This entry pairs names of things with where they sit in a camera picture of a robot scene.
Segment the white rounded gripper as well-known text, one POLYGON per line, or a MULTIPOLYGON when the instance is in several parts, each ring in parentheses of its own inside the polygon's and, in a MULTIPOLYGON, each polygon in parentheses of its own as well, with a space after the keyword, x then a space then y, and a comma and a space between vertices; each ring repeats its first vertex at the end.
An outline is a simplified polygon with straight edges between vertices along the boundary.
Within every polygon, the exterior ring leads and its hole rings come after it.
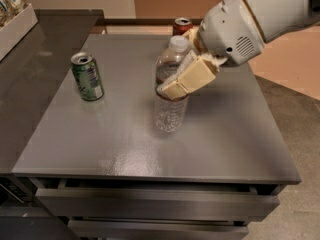
POLYGON ((189 95, 216 79, 219 68, 239 66, 260 55, 264 41, 248 6, 243 0, 223 0, 210 9, 199 30, 187 30, 185 37, 191 50, 175 74, 156 91, 161 96, 175 100, 189 95), (205 48, 216 55, 204 52, 205 48))

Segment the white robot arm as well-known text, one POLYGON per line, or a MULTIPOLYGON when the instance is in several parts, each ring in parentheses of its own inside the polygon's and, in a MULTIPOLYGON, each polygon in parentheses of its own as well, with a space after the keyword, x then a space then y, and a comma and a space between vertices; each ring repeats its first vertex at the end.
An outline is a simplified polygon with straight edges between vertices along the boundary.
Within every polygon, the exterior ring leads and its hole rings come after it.
POLYGON ((319 0, 223 0, 197 30, 185 34, 192 50, 156 91, 180 99, 212 82, 220 66, 242 65, 260 55, 265 44, 319 22, 319 0))

